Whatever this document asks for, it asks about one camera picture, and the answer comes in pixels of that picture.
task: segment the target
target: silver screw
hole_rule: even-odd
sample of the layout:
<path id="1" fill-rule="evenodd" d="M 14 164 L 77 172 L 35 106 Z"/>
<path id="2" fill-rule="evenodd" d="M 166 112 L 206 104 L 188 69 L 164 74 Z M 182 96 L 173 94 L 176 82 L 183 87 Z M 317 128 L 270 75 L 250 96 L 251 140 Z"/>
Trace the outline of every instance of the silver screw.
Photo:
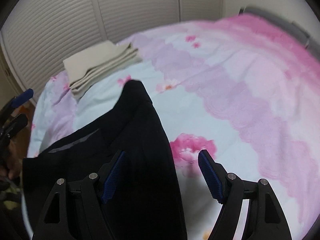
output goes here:
<path id="1" fill-rule="evenodd" d="M 58 180 L 57 180 L 57 184 L 58 184 L 58 185 L 62 185 L 63 183 L 64 183 L 64 179 L 58 179 Z"/>
<path id="2" fill-rule="evenodd" d="M 237 176 L 236 176 L 234 173 L 229 173 L 229 174 L 228 174 L 228 178 L 229 178 L 229 179 L 236 179 L 236 177 L 237 177 Z"/>
<path id="3" fill-rule="evenodd" d="M 260 182 L 263 185 L 268 185 L 268 181 L 266 179 L 261 179 Z"/>
<path id="4" fill-rule="evenodd" d="M 98 174 L 97 173 L 91 173 L 90 175 L 89 175 L 89 178 L 90 179 L 96 179 L 98 177 Z"/>

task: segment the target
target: mattress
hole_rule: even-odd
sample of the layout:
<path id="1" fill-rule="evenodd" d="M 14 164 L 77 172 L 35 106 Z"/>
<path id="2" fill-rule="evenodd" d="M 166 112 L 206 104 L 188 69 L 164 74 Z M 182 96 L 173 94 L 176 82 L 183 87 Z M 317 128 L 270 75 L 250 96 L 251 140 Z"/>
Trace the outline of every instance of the mattress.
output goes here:
<path id="1" fill-rule="evenodd" d="M 302 239 L 320 213 L 319 62 L 251 14 L 164 26 L 122 42 L 138 47 L 143 62 L 96 83 L 81 100 L 72 97 L 65 71 L 50 79 L 28 157 L 112 109 L 123 85 L 141 80 L 170 141 L 188 239 L 208 239 L 221 209 L 198 167 L 202 149 L 241 179 L 267 179 L 292 239 Z M 235 240 L 247 208 L 244 201 Z M 28 223 L 25 209 L 24 216 Z"/>

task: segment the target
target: bed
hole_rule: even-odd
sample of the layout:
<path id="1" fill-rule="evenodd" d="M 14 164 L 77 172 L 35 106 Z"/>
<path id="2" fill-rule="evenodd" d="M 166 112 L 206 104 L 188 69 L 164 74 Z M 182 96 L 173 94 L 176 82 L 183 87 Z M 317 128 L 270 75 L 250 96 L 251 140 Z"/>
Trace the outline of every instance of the bed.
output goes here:
<path id="1" fill-rule="evenodd" d="M 37 103 L 28 157 L 112 109 L 123 85 L 141 80 L 170 141 L 188 239 L 208 239 L 221 208 L 198 167 L 204 148 L 227 172 L 267 179 L 292 239 L 302 239 L 320 214 L 320 63 L 315 49 L 313 56 L 285 26 L 247 11 L 124 39 L 143 61 L 96 83 L 79 101 L 65 71 L 53 76 Z M 244 202 L 235 240 L 247 207 Z M 32 234 L 25 205 L 23 213 Z"/>

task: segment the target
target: folded towel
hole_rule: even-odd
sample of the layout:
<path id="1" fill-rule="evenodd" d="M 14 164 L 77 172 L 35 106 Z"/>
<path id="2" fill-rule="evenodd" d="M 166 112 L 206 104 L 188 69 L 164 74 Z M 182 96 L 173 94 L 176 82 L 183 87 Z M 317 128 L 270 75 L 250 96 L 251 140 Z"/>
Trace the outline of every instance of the folded towel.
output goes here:
<path id="1" fill-rule="evenodd" d="M 140 61 L 138 49 L 130 43 L 116 46 L 105 41 L 72 55 L 63 63 L 71 92 L 79 99 L 96 82 Z"/>

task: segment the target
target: black cloth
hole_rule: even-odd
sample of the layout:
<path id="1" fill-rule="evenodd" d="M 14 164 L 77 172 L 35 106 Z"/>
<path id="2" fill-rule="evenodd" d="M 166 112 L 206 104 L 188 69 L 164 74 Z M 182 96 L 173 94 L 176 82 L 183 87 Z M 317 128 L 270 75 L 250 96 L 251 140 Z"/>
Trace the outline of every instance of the black cloth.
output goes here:
<path id="1" fill-rule="evenodd" d="M 81 180 L 97 172 L 117 150 L 127 153 L 128 165 L 112 200 L 101 206 L 115 237 L 187 239 L 169 141 L 139 81 L 126 83 L 108 113 L 37 158 L 24 159 L 23 190 L 32 228 L 57 179 Z"/>

